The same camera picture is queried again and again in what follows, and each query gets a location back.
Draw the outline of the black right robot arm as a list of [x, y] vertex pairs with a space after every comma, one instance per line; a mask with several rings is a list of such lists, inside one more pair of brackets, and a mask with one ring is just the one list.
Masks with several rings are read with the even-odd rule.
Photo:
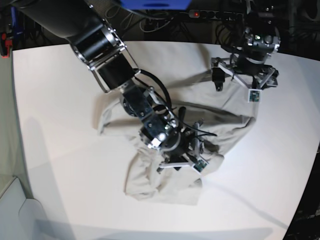
[[196, 161], [181, 149], [185, 109], [181, 108], [176, 116], [169, 95], [160, 97], [152, 86], [136, 85], [141, 70], [128, 61], [131, 55], [127, 46], [87, 2], [14, 0], [12, 5], [52, 34], [67, 40], [105, 93], [120, 91], [120, 104], [126, 113], [142, 123], [141, 140], [165, 158], [159, 171], [195, 166]]

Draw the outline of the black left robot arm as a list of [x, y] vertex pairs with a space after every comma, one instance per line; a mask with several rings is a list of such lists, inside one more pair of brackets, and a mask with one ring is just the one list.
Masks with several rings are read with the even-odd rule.
[[242, 17], [233, 26], [228, 25], [225, 13], [221, 14], [221, 21], [230, 35], [220, 47], [230, 56], [211, 60], [216, 91], [223, 90], [227, 76], [254, 92], [277, 87], [279, 72], [266, 64], [281, 45], [279, 30], [270, 20], [270, 9], [262, 10], [258, 3], [247, 0]]

